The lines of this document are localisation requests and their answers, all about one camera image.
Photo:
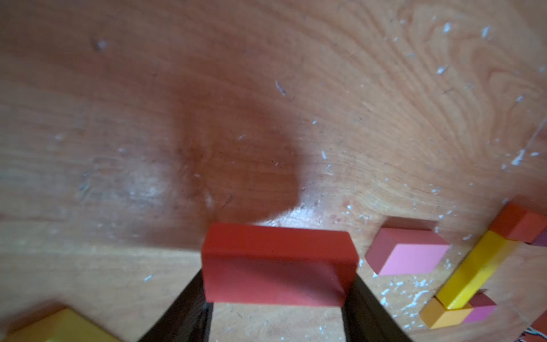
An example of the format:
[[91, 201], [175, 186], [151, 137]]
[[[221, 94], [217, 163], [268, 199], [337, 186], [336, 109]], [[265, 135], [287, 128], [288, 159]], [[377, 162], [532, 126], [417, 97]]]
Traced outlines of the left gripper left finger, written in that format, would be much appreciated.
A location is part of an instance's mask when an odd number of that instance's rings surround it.
[[199, 270], [140, 341], [208, 342], [212, 316], [213, 303], [206, 301], [202, 270]]

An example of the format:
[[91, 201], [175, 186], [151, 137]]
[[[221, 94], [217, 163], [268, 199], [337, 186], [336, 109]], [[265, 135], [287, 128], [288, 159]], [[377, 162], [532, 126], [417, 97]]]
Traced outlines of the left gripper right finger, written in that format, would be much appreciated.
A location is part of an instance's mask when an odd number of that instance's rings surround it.
[[347, 342], [412, 342], [357, 275], [341, 308]]

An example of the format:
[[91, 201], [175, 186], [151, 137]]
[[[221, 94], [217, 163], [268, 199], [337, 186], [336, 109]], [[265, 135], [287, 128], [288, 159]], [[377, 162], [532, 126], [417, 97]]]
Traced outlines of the orange yellow block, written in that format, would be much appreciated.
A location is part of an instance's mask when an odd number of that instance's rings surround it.
[[446, 309], [436, 297], [433, 297], [421, 310], [420, 318], [428, 328], [440, 329], [460, 325], [472, 312], [471, 304], [466, 304], [461, 309]]

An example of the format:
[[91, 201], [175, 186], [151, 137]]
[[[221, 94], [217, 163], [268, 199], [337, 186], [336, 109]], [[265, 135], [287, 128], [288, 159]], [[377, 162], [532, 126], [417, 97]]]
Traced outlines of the red long block front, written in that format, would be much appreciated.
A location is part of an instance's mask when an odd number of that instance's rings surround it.
[[341, 307], [358, 264], [342, 231], [215, 223], [202, 245], [212, 303]]

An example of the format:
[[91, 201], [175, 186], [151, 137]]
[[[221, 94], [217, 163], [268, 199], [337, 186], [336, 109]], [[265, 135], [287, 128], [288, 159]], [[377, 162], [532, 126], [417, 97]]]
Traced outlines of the pink block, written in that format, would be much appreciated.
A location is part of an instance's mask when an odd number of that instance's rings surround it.
[[365, 260], [379, 276], [428, 274], [449, 248], [450, 243], [431, 230], [383, 227]]

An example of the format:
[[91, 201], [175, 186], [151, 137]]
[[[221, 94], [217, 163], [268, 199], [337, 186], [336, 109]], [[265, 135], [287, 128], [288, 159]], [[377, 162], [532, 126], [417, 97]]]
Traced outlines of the yellow long block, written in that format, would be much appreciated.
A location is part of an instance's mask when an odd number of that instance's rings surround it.
[[3, 341], [120, 341], [73, 309], [63, 309], [9, 333]]
[[462, 309], [520, 244], [487, 231], [437, 292], [437, 299], [446, 309]]

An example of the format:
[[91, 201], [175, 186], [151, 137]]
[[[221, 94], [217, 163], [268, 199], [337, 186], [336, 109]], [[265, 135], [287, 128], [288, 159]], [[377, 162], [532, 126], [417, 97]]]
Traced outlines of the magenta block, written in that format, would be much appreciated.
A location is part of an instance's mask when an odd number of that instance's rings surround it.
[[470, 300], [472, 312], [463, 323], [475, 323], [487, 319], [496, 309], [497, 304], [484, 292], [477, 292]]

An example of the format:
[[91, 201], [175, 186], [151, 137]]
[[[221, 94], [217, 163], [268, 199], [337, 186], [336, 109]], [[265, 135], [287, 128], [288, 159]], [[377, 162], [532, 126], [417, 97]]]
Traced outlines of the yellow long block front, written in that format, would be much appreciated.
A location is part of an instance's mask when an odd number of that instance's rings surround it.
[[120, 341], [73, 309], [63, 309], [9, 333], [3, 341]]

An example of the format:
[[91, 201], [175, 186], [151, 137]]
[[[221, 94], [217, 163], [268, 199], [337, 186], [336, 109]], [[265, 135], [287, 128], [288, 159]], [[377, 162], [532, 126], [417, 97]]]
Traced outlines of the short red block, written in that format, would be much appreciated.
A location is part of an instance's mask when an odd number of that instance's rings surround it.
[[505, 239], [531, 243], [546, 228], [546, 216], [513, 202], [504, 205], [489, 230]]

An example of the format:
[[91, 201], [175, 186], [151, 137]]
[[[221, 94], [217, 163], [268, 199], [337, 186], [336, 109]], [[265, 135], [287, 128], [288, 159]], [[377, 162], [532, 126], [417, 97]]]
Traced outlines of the purple block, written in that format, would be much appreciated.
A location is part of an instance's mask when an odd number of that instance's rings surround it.
[[547, 228], [545, 228], [530, 245], [537, 247], [547, 247]]

